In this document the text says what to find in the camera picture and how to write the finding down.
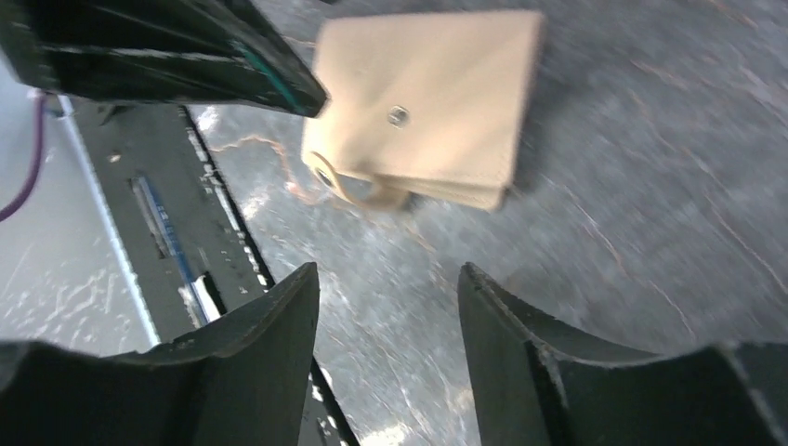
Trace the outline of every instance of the metal snap fastener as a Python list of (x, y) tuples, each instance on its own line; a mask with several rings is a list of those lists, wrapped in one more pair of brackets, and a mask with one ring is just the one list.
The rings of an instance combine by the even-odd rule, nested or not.
[(395, 105), (388, 112), (388, 123), (397, 128), (405, 127), (410, 121), (410, 113), (399, 105)]
[(317, 175), (320, 181), (322, 181), (322, 184), (328, 186), (329, 188), (332, 188), (334, 186), (334, 183), (332, 183), (331, 180), (328, 179), (328, 176), (326, 176), (322, 170), (315, 169), (315, 175)]

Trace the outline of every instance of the teal stripe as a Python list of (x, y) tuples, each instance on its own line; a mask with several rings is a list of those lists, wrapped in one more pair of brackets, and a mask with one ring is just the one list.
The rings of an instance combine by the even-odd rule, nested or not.
[(287, 87), (287, 85), (284, 84), (282, 79), (279, 78), (276, 72), (274, 72), (274, 70), (272, 70), (271, 68), (269, 68), (268, 65), (266, 65), (266, 62), (261, 60), (258, 56), (256, 56), (251, 51), (249, 51), (246, 48), (246, 46), (244, 46), (241, 42), (236, 42), (235, 46), (241, 51), (243, 56), (246, 58), (246, 60), (249, 63), (252, 64), (252, 66), (260, 70), (267, 78), (269, 78), (269, 81), (271, 82), (273, 87), (279, 92), (280, 95), (282, 95), (284, 100), (286, 100), (290, 104), (290, 106), (293, 108), (293, 110), (295, 110), (296, 113), (304, 114), (304, 109), (301, 107), (300, 104), (298, 104), (296, 97), (293, 96), (293, 94), (290, 92), (290, 89)]

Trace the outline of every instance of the beige pouch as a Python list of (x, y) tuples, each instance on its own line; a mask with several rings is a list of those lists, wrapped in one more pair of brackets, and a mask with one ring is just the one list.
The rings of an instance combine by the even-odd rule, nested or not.
[[(302, 160), (361, 208), (396, 209), (410, 192), (497, 208), (513, 181), (544, 22), (517, 10), (329, 20), (313, 71), (330, 99), (305, 123)], [(373, 191), (354, 197), (339, 175)]]

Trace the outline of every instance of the gray marble surface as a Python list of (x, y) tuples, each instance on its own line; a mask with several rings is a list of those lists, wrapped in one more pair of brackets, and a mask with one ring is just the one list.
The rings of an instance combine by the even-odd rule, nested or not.
[[(0, 63), (0, 206), (30, 165), (30, 95)], [(33, 195), (0, 223), (0, 339), (37, 338), (98, 355), (147, 350), (155, 334), (146, 331), (67, 123), (47, 119)]]
[(364, 214), (309, 176), (300, 119), (195, 109), (274, 274), (320, 265), (316, 356), (362, 444), (478, 444), (454, 290), (467, 261), (637, 348), (788, 339), (784, 2), (259, 5), (305, 59), (327, 18), (529, 7), (549, 20), (517, 184), (494, 214), (426, 199)]

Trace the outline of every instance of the leather strap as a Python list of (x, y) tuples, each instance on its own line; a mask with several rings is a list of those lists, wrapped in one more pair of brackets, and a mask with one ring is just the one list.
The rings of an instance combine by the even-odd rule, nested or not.
[(303, 156), (304, 163), (309, 170), (337, 197), (361, 209), (371, 211), (391, 211), (402, 207), (411, 194), (407, 190), (386, 187), (377, 181), (372, 181), (372, 191), (363, 199), (353, 196), (342, 186), (339, 175), (331, 164), (316, 151), (310, 151)]

